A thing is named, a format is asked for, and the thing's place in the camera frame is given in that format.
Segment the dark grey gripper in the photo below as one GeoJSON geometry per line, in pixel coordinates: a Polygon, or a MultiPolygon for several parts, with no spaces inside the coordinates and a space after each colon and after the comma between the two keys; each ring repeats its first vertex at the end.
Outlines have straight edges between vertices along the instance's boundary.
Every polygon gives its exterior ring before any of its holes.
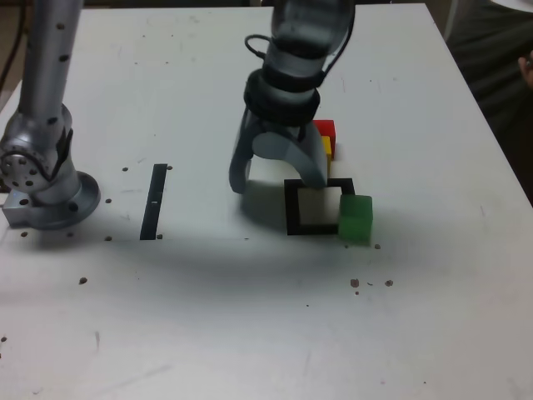
{"type": "Polygon", "coordinates": [[[290,164],[310,188],[327,186],[327,156],[321,135],[312,124],[289,126],[259,117],[250,109],[243,113],[229,167],[233,192],[246,191],[253,156],[290,164]]]}

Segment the person's hand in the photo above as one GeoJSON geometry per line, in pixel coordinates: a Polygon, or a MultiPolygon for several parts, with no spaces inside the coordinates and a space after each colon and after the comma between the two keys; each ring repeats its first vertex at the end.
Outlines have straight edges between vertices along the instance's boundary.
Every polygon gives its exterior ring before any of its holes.
{"type": "Polygon", "coordinates": [[[518,65],[527,87],[533,89],[533,52],[530,52],[527,56],[520,57],[518,59],[518,65]]]}

